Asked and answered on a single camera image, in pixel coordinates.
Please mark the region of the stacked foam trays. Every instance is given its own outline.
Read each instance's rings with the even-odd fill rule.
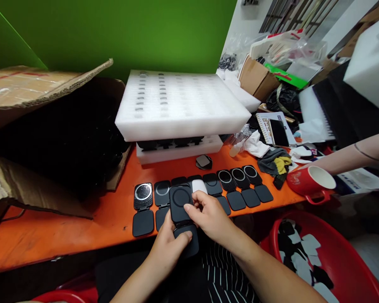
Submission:
[[[115,124],[143,165],[216,153],[250,116],[216,74],[132,70]]]

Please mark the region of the red mug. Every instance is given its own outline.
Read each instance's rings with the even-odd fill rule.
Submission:
[[[294,170],[286,177],[289,187],[306,198],[309,203],[320,205],[330,201],[327,189],[334,189],[336,181],[333,176],[317,166],[309,166]],[[320,202],[313,202],[311,195],[322,192],[324,198]]]

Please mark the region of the phone screen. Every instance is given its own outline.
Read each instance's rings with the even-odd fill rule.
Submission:
[[[270,120],[272,140],[275,146],[289,146],[285,128],[282,121]]]

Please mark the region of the red plastic basin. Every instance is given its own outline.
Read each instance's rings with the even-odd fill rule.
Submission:
[[[291,210],[277,219],[270,232],[269,250],[281,261],[278,230],[283,219],[302,227],[300,236],[312,234],[320,242],[317,250],[323,268],[334,283],[331,290],[340,303],[379,302],[379,283],[352,245],[333,227],[307,212]]]

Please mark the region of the yellow cloth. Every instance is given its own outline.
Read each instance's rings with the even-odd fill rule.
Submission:
[[[274,159],[274,162],[277,165],[278,173],[280,175],[286,173],[285,165],[292,164],[292,160],[289,157],[278,157]]]

